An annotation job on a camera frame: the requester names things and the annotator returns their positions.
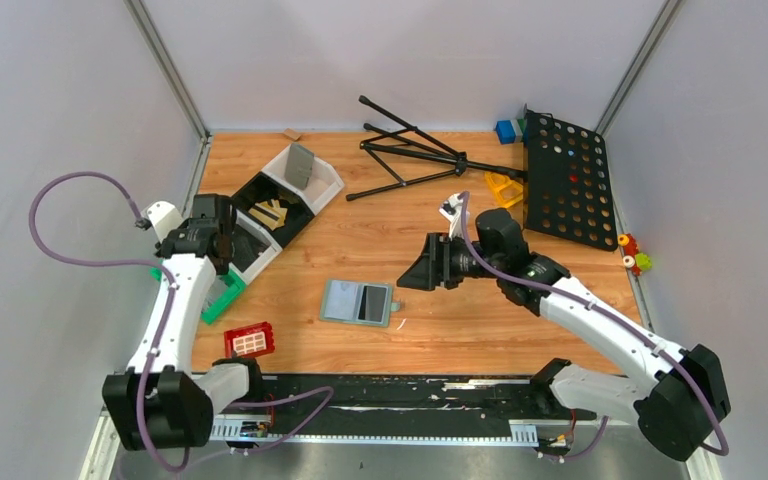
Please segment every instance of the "white wall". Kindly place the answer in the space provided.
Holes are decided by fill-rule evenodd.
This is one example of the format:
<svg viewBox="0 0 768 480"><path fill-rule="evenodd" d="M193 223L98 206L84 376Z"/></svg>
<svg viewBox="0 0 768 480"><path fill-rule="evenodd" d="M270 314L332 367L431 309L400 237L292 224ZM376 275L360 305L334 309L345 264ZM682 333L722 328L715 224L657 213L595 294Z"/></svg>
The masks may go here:
<svg viewBox="0 0 768 480"><path fill-rule="evenodd" d="M95 169L140 204L184 200L197 139L125 5L0 2L0 479L73 479L157 286L137 268L44 257L28 207L57 175ZM42 236L88 258L150 258L152 234L110 186L53 192Z"/></svg>
<svg viewBox="0 0 768 480"><path fill-rule="evenodd" d="M607 138L655 327L723 361L724 476L768 478L768 2L685 2Z"/></svg>
<svg viewBox="0 0 768 480"><path fill-rule="evenodd" d="M146 0L211 129L594 127L663 0Z"/></svg>

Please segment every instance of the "robotic arm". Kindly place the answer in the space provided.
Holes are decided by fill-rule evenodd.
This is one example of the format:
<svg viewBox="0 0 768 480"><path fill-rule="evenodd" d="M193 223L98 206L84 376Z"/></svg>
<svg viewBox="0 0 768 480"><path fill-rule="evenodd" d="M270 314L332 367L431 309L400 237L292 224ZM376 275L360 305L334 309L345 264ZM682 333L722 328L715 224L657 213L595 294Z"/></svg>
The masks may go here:
<svg viewBox="0 0 768 480"><path fill-rule="evenodd" d="M191 378L190 357L202 305L216 276L228 273L233 258L236 210L226 196L196 195L192 216L186 220L166 202L152 205L146 214L159 240L156 254L175 277L174 302L165 325L158 328L170 292L163 276L137 351L124 373L108 375L102 398L127 450L146 448L138 428L138 403L155 448L200 447L210 438L215 414L259 389L260 370L252 359L221 360L205 375ZM161 337L153 347L156 335ZM154 361L145 371L150 354ZM141 376L147 376L146 394L138 402Z"/></svg>
<svg viewBox="0 0 768 480"><path fill-rule="evenodd" d="M529 251L519 225L507 210L497 208L478 215L478 241L470 245L464 239L466 222L462 217L468 213L462 197L452 195L440 212L450 221L449 233L429 233L419 259L397 285L431 291L437 286L456 288L466 277L496 278L497 274L483 262L513 279L554 287L535 289L497 279L508 300L578 335L626 374L619 377L592 372L556 358L534 376L533 383L544 386L561 406L637 424L655 448L670 458L685 461L702 446L714 427L687 379L666 360L668 355L690 374L718 422L731 411L716 354L702 345L688 351L643 329L599 300L562 265ZM571 297L581 297L587 304ZM603 312L613 314L624 326ZM644 345L641 335L655 347Z"/></svg>

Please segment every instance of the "tripod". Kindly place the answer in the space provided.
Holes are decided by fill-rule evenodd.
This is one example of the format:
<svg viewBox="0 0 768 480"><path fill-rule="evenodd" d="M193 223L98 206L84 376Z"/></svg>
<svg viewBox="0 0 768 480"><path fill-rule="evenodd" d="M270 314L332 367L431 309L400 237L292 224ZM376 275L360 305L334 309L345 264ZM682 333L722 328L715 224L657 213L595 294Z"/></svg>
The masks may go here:
<svg viewBox="0 0 768 480"><path fill-rule="evenodd" d="M413 126L408 122L402 120L401 118L393 115L389 111L385 110L384 107L374 103L372 100L366 98L363 95L361 95L360 98L358 98L358 101L363 105L366 105L367 107L384 115L390 120L393 120L394 122L398 123L404 128L395 132L388 132L374 125L370 125L369 123L363 124L364 130L369 132L375 132L378 134L378 136L372 137L360 142L360 148L366 151L366 153L368 153L370 157L372 157L376 162L378 162L379 165L381 165L384 168L384 170L387 170L387 173L389 173L390 175L393 176L394 179L396 179L396 183L385 185L383 187L373 188L371 190L366 190L364 192L350 193L346 195L346 200L349 202L351 202L352 200L357 200L358 198L375 195L376 193L388 192L390 190L395 190L397 188L408 187L410 185L417 185L420 183L429 182L431 180L437 180L438 178L446 178L452 175L460 177L466 172L467 168L469 167L475 168L477 170L483 170L486 172L493 172L493 173L499 173L502 175L507 175L508 177L514 178L514 179L519 178L519 179L522 179L523 181L528 180L528 172L525 172L523 170L517 170L514 168L508 168L508 167L500 167L498 165L489 165L486 163L473 162L468 160L466 157L466 152L456 151L452 147L437 140L431 135L428 135L427 133L423 132L418 127ZM405 138L403 136L405 133L415 133L419 137L423 138L424 140L431 142L438 148L435 148L431 145L419 143L409 138ZM380 143L376 143L387 138L392 138L393 140L397 140L401 142L401 144L382 145ZM422 151L411 150L405 147L416 147ZM384 162L384 160L382 160L381 157L378 156L378 153L376 152L390 153L393 155L400 155L403 157L418 158L421 160L428 160L431 162L443 163L446 165L452 165L453 168L445 172L435 173L433 175L426 175L424 177L414 178L412 180L405 180L402 177L400 177L399 174L396 173L392 168L390 168L390 166L387 165L387 163Z"/></svg>

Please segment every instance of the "black perforated board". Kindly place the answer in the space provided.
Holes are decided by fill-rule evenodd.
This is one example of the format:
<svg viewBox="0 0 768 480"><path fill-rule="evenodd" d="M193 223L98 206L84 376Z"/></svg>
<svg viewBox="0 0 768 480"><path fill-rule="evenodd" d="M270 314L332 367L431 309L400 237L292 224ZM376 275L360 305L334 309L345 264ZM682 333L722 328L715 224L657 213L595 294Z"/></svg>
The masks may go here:
<svg viewBox="0 0 768 480"><path fill-rule="evenodd" d="M593 131L531 110L526 120L526 228L616 250L605 140Z"/></svg>

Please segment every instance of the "wooden tabletop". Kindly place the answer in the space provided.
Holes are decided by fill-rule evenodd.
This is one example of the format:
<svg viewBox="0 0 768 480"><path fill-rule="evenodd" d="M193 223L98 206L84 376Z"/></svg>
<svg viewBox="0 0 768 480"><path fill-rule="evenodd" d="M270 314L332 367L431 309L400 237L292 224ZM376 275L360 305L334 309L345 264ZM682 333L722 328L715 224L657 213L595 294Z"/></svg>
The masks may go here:
<svg viewBox="0 0 768 480"><path fill-rule="evenodd" d="M490 279L466 279L459 288L434 292L396 288L394 299L403 308L392 314L388 328L319 320L328 279L395 286L422 251L426 233L448 229L437 209L452 193L470 191L472 218L496 207L483 172L475 170L347 202L346 193L393 182L358 148L369 136L304 134L300 143L333 165L346 188L219 320L199 325L195 370L205 370L224 356L225 330L266 321L272 325L276 350L258 358L264 372L525 374L537 372L554 357L618 371L576 336L508 302ZM522 145L499 145L492 132L434 136L466 151L470 160L522 168ZM279 133L217 135L201 192L232 195L289 142ZM406 179L447 168L383 157ZM512 207L511 214L521 221L521 205ZM527 232L527 241L532 250L568 267L597 296L639 322L618 253L535 232Z"/></svg>

